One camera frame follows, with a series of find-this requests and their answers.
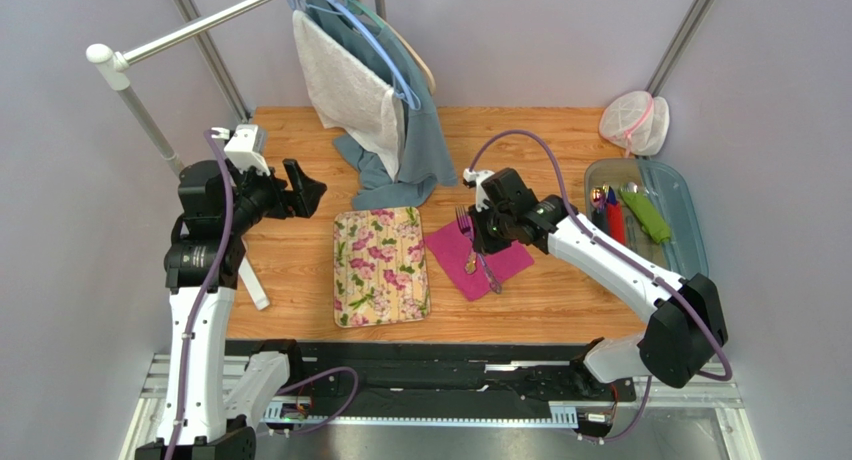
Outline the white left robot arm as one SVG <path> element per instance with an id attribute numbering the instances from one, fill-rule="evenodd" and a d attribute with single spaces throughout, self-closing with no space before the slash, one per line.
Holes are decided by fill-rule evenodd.
<path id="1" fill-rule="evenodd" d="M 327 190 L 286 159 L 279 179 L 232 161 L 185 168 L 177 189 L 182 213 L 164 258 L 172 342 L 166 405 L 153 441 L 137 459 L 252 459 L 273 396 L 303 370 L 291 339 L 262 340 L 237 384 L 224 387 L 226 330 L 235 302 L 243 235 L 264 218 L 309 218 Z"/>

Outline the magenta paper napkin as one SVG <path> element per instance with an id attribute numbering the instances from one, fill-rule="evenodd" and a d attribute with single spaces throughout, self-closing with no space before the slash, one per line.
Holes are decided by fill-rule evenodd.
<path id="1" fill-rule="evenodd" d="M 455 222 L 450 222 L 425 237 L 425 245 L 435 256 L 438 264 L 454 286 L 468 301 L 475 301 L 491 292 L 483 270 L 468 274 L 465 265 L 470 253 L 471 241 L 464 237 Z M 508 249 L 487 255 L 485 262 L 500 283 L 515 277 L 534 264 L 525 247 L 513 243 Z"/>

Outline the teal blue garment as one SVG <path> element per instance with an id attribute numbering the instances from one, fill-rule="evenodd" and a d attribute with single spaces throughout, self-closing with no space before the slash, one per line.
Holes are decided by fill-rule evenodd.
<path id="1" fill-rule="evenodd" d="M 324 0 L 304 0 L 304 3 L 331 10 Z M 306 13 L 338 44 L 393 87 L 393 76 L 384 61 L 346 18 L 314 9 L 299 8 L 295 11 Z M 418 207 L 436 187 L 456 185 L 452 157 L 432 94 L 417 64 L 388 26 L 380 28 L 363 24 L 392 58 L 411 90 L 419 97 L 422 107 L 414 110 L 404 99 L 398 98 L 404 108 L 404 136 L 396 179 L 390 178 L 376 154 L 364 150 L 344 129 L 339 128 L 343 133 L 332 144 L 358 174 L 360 187 L 351 200 L 354 209 Z"/>

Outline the wooden hanger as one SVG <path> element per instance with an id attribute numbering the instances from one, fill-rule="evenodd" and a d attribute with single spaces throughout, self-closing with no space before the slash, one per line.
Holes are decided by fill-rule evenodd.
<path id="1" fill-rule="evenodd" d="M 382 20 L 387 21 L 386 0 L 373 0 L 373 5 L 375 7 L 376 14 Z M 427 82 L 429 92 L 434 95 L 436 93 L 437 85 L 435 77 L 429 66 L 401 33 L 399 33 L 392 25 L 390 25 L 389 28 L 395 34 L 398 41 L 405 47 L 414 62 L 417 64 L 420 72 L 422 73 L 424 79 Z"/>

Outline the blue plastic hanger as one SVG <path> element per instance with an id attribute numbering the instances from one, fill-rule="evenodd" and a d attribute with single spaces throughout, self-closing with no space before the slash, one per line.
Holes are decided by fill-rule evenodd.
<path id="1" fill-rule="evenodd" d="M 372 34 L 372 32 L 357 18 L 357 16 L 352 11 L 349 10 L 347 6 L 340 3 L 338 0 L 324 1 L 326 1 L 331 6 L 331 10 L 320 8 L 310 3 L 299 4 L 297 0 L 289 0 L 289 4 L 291 5 L 293 10 L 299 8 L 314 9 L 346 18 L 388 67 L 389 71 L 393 76 L 392 85 L 396 97 L 404 99 L 405 102 L 412 109 L 420 110 L 422 107 L 422 103 L 419 97 L 411 90 L 409 84 L 406 82 L 405 78 L 397 68 L 396 64 L 393 62 L 392 58 L 387 54 L 385 49 L 382 47 L 376 37 Z"/>

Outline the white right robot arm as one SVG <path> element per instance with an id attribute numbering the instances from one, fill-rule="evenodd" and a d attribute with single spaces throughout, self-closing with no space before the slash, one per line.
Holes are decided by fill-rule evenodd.
<path id="1" fill-rule="evenodd" d="M 562 197 L 538 199 L 514 169 L 466 169 L 462 178 L 475 192 L 468 213 L 476 252 L 533 246 L 579 268 L 643 322 L 641 334 L 591 341 L 573 361 L 582 378 L 608 384 L 652 376 L 682 388 L 696 376 L 708 377 L 705 365 L 724 357 L 727 326 L 717 286 L 707 276 L 685 278 L 641 257 Z"/>

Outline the red handled utensil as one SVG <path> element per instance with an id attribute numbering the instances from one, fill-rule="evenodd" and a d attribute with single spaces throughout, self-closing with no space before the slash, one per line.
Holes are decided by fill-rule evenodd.
<path id="1" fill-rule="evenodd" d="M 626 224 L 620 204 L 618 202 L 607 202 L 605 207 L 605 215 L 607 219 L 609 236 L 614 240 L 618 241 L 620 244 L 626 246 Z"/>

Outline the white mesh laundry bag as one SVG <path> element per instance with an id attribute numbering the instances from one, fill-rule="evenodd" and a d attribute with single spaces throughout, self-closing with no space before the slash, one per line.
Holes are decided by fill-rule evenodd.
<path id="1" fill-rule="evenodd" d="M 662 96 L 632 91 L 605 108 L 599 135 L 624 150 L 624 155 L 655 156 L 665 143 L 670 127 L 670 107 Z"/>

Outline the teal plastic tray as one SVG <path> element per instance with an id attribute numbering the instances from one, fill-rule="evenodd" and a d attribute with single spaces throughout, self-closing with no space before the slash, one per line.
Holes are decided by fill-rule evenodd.
<path id="1" fill-rule="evenodd" d="M 637 184 L 657 208 L 672 231 L 672 238 L 655 243 L 623 202 L 619 188 Z M 584 177 L 587 216 L 594 226 L 608 234 L 603 208 L 604 186 L 612 187 L 622 208 L 627 245 L 641 257 L 686 278 L 709 274 L 706 251 L 692 198 L 683 177 L 672 167 L 649 159 L 611 158 L 598 160 L 586 169 Z"/>

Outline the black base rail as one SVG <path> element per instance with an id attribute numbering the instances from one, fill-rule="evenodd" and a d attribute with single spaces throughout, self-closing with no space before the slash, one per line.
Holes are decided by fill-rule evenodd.
<path id="1" fill-rule="evenodd" d="M 330 368 L 348 366 L 355 370 L 358 377 L 360 372 L 366 372 L 370 386 L 472 389 L 488 386 L 492 378 L 489 374 L 474 372 L 472 364 L 475 361 L 487 365 L 520 362 L 539 365 L 554 362 L 560 365 L 554 373 L 529 376 L 511 374 L 505 382 L 509 387 L 527 393 L 538 390 L 545 380 L 553 380 L 554 391 L 566 390 L 573 398 L 589 400 L 604 399 L 616 391 L 615 385 L 605 388 L 594 398 L 585 398 L 572 387 L 570 361 L 581 352 L 579 345 L 302 342 L 299 347 L 303 365 L 295 374 L 297 380 Z M 314 395 L 323 395 L 328 389 L 328 377 L 298 389 L 299 401 L 307 407 L 309 413 L 314 405 Z M 359 379 L 354 381 L 351 377 L 348 381 L 340 381 L 339 385 L 348 397 L 351 393 L 357 395 L 359 392 Z"/>

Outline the floral placemat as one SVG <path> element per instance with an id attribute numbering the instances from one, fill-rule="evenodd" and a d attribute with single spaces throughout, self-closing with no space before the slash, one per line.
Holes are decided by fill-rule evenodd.
<path id="1" fill-rule="evenodd" d="M 414 207 L 350 211 L 333 221 L 333 318 L 340 328 L 416 322 L 431 311 Z"/>

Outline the green handled utensil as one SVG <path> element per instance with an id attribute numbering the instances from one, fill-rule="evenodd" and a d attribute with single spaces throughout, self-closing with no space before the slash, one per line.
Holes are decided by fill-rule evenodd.
<path id="1" fill-rule="evenodd" d="M 623 202 L 631 210 L 644 232 L 657 244 L 669 241 L 672 231 L 647 194 L 635 183 L 619 188 Z"/>

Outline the white clothes rack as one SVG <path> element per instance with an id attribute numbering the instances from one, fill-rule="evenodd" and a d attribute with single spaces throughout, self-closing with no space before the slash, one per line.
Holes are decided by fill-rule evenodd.
<path id="1" fill-rule="evenodd" d="M 237 126 L 252 124 L 247 104 L 239 93 L 209 31 L 275 0 L 242 0 L 235 5 L 206 16 L 199 13 L 194 0 L 173 1 L 186 21 L 183 26 L 124 52 L 114 50 L 105 44 L 92 44 L 86 49 L 86 58 L 96 67 L 109 87 L 118 94 L 158 150 L 162 159 L 173 173 L 178 175 L 184 169 L 184 163 L 134 91 L 127 71 L 133 65 L 185 41 L 194 39 L 214 75 L 214 79 L 239 120 Z M 236 127 L 223 131 L 224 136 L 219 141 L 222 147 L 225 147 Z"/>

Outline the white towel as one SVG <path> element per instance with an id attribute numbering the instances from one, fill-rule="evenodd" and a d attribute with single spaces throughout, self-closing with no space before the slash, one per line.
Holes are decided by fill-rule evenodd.
<path id="1" fill-rule="evenodd" d="M 308 96 L 326 128 L 344 129 L 376 154 L 391 179 L 400 168 L 404 108 L 393 87 L 323 31 L 306 13 L 292 14 Z"/>

